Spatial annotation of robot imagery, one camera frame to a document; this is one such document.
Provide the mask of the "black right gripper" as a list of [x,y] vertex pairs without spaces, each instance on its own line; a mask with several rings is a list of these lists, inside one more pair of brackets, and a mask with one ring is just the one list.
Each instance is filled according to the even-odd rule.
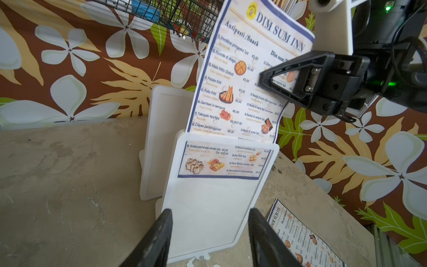
[[310,51],[260,73],[259,85],[318,115],[343,115],[360,91],[370,59]]

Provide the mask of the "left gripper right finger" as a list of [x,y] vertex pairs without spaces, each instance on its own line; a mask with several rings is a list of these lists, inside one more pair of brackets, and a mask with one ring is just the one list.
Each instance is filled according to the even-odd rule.
[[249,211],[248,229],[254,267],[302,266],[256,208]]

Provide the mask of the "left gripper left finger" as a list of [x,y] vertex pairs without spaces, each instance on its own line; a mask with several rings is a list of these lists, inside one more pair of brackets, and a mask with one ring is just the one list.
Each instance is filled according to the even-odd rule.
[[165,209],[120,267],[166,267],[172,227],[172,210]]

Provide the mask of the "white menu holder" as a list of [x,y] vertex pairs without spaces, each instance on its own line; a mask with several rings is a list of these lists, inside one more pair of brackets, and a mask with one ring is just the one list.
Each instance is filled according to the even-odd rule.
[[278,153],[270,142],[179,131],[156,207],[172,212],[168,263],[236,245]]
[[176,134],[187,124],[194,93],[170,86],[155,86],[147,121],[141,164],[140,199],[160,198],[170,172]]

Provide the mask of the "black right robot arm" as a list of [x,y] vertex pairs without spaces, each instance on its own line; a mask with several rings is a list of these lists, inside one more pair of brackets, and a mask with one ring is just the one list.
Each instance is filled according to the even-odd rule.
[[321,116],[353,122],[378,95],[427,110],[425,1],[310,1],[312,50],[260,75],[260,86]]

